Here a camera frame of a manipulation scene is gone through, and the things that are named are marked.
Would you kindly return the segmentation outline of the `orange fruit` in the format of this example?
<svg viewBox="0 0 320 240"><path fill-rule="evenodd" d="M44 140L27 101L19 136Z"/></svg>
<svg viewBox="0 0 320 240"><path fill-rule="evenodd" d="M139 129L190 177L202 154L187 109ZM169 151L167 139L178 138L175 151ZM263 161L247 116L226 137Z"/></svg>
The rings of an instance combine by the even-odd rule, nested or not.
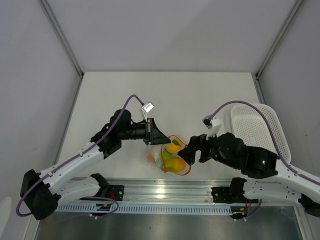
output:
<svg viewBox="0 0 320 240"><path fill-rule="evenodd" d="M183 143L178 138L174 138L171 143L165 145L165 150L170 154L177 154L183 147Z"/></svg>

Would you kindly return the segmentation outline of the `yellow green mango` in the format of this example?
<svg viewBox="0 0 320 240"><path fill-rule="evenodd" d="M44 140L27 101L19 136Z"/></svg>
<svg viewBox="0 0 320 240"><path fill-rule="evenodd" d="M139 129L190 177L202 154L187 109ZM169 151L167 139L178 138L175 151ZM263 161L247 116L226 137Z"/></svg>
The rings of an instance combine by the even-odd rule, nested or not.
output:
<svg viewBox="0 0 320 240"><path fill-rule="evenodd" d="M164 160L167 172L180 173L186 168L186 162L180 157L172 157Z"/></svg>

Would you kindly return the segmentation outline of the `green apple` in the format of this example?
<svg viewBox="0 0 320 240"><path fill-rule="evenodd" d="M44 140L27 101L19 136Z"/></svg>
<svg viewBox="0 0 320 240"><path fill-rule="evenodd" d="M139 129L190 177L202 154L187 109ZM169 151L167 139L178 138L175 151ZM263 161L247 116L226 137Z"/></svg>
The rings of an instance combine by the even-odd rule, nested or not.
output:
<svg viewBox="0 0 320 240"><path fill-rule="evenodd" d="M167 161L173 158L173 155L170 152L168 152L166 149L164 149L161 153L164 161Z"/></svg>

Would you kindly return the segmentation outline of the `clear zip top bag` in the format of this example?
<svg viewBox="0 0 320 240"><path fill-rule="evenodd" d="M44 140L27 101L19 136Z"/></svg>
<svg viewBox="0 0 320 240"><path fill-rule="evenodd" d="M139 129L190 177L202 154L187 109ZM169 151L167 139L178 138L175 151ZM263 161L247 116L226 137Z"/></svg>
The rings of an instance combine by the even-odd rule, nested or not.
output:
<svg viewBox="0 0 320 240"><path fill-rule="evenodd" d="M179 176L188 175L192 166L188 165L178 152L184 150L188 144L177 135L168 136L170 143L151 146L146 152L146 161L157 166L163 173L173 173Z"/></svg>

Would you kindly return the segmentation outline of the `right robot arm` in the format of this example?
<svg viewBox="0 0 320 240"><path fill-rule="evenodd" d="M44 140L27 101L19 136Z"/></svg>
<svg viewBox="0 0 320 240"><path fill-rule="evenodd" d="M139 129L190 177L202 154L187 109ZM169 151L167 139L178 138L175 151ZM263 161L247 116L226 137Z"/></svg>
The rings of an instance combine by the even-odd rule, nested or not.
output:
<svg viewBox="0 0 320 240"><path fill-rule="evenodd" d="M177 154L191 166L197 151L200 151L200 163L215 160L247 176L232 178L228 187L213 187L211 194L215 203L284 201L301 205L307 214L319 217L319 185L290 171L276 153L247 146L242 139L227 132L221 136L192 136L189 144Z"/></svg>

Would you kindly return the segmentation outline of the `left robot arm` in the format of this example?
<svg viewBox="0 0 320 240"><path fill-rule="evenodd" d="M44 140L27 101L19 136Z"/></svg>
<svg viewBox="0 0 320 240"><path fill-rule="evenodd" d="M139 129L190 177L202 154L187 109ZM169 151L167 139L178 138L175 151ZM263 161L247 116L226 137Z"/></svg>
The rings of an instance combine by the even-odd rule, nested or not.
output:
<svg viewBox="0 0 320 240"><path fill-rule="evenodd" d="M142 140L147 146L171 142L153 118L133 122L130 111L119 109L75 156L40 172L27 171L23 176L19 203L25 203L36 220L43 220L65 203L83 198L105 199L109 184L101 174L94 173L72 183L69 180L114 154L126 140Z"/></svg>

